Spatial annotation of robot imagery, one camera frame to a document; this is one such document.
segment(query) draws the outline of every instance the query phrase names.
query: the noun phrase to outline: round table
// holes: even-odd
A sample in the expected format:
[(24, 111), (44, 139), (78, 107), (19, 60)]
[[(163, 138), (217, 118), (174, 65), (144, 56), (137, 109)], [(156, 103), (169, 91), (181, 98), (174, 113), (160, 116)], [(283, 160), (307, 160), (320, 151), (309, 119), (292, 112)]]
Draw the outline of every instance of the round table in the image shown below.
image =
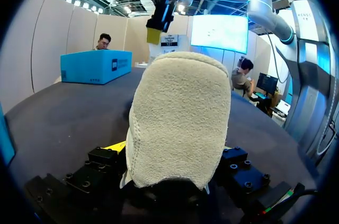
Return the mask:
[[(124, 141), (129, 125), (123, 113), (143, 72), (133, 68), (106, 85), (57, 83), (11, 109), (6, 118), (17, 152), (10, 172), (19, 187), (36, 175), (50, 173), (62, 179), (79, 169), (96, 146)], [(247, 151), (253, 165), (271, 175), (272, 187), (281, 181), (316, 187), (318, 173), (298, 144), (270, 117), (233, 93), (228, 126), (226, 145)], [(283, 219), (293, 218), (307, 201), (300, 199)], [(219, 204), (222, 219), (239, 222), (243, 213), (226, 195)]]

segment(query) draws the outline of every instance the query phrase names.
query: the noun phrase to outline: computer monitor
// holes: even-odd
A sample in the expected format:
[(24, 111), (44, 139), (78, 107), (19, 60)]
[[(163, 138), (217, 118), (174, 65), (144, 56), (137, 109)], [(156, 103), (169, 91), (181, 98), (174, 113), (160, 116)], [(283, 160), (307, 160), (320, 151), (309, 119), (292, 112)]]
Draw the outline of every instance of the computer monitor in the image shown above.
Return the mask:
[(276, 77), (271, 77), (269, 75), (260, 73), (256, 87), (264, 90), (266, 94), (274, 94), (277, 83), (278, 79)]

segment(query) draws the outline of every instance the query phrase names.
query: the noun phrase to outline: shirt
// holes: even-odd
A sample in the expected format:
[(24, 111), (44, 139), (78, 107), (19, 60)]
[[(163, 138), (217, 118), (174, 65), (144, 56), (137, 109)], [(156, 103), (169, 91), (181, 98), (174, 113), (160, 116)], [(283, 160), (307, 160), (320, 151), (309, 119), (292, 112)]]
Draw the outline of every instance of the shirt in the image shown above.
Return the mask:
[(232, 84), (235, 89), (242, 89), (245, 90), (247, 93), (251, 91), (251, 83), (250, 81), (245, 77), (243, 73), (240, 73), (238, 71), (239, 69), (236, 68), (232, 71)]

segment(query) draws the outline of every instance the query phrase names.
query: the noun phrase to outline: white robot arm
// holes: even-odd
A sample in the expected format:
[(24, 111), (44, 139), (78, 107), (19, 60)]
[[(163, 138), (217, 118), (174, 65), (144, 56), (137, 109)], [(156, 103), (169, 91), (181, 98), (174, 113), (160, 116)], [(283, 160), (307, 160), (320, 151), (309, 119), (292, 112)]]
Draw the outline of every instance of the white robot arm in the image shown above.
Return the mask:
[[(185, 5), (191, 5), (193, 0), (183, 0)], [(247, 17), (254, 23), (273, 32), (284, 44), (293, 41), (292, 27), (280, 16), (274, 13), (272, 0), (220, 0), (235, 3), (247, 3)]]

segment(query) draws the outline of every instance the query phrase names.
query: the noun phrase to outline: yellow object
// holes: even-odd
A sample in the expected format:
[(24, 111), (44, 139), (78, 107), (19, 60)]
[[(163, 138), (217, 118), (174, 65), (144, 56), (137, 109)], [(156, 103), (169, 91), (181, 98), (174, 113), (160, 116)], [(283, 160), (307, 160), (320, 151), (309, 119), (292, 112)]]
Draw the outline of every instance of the yellow object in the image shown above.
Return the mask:
[(158, 45), (160, 42), (160, 34), (160, 30), (147, 28), (147, 43)]
[(113, 151), (117, 151), (119, 153), (125, 146), (126, 146), (126, 141), (123, 141), (112, 146), (104, 147), (104, 149), (106, 150), (112, 149)]

